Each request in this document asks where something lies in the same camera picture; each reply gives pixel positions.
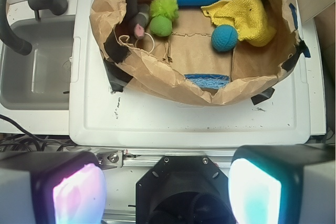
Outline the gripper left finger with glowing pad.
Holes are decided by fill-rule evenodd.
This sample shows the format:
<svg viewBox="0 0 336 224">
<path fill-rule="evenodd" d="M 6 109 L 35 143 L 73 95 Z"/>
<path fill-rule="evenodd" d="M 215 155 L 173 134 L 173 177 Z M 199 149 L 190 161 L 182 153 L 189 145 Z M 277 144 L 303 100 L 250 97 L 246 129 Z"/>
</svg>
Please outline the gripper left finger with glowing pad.
<svg viewBox="0 0 336 224">
<path fill-rule="evenodd" d="M 100 223 L 106 198 L 92 152 L 1 153 L 1 223 Z"/>
</svg>

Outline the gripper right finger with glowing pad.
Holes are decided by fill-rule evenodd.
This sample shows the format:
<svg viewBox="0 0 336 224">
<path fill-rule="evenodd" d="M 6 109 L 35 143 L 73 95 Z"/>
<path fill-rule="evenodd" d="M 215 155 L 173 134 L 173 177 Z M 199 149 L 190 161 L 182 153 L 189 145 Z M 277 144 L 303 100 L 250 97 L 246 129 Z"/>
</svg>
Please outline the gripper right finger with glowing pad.
<svg viewBox="0 0 336 224">
<path fill-rule="evenodd" d="M 335 223 L 335 146 L 241 146 L 228 193 L 238 223 Z"/>
</svg>

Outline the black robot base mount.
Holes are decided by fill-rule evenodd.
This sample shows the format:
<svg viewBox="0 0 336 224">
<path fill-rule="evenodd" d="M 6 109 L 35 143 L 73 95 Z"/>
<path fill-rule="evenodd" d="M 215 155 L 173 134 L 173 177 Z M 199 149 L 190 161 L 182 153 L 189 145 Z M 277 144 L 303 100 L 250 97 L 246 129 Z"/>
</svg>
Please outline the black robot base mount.
<svg viewBox="0 0 336 224">
<path fill-rule="evenodd" d="M 236 223 L 228 177 L 207 156 L 164 156 L 135 191 L 136 223 Z"/>
</svg>

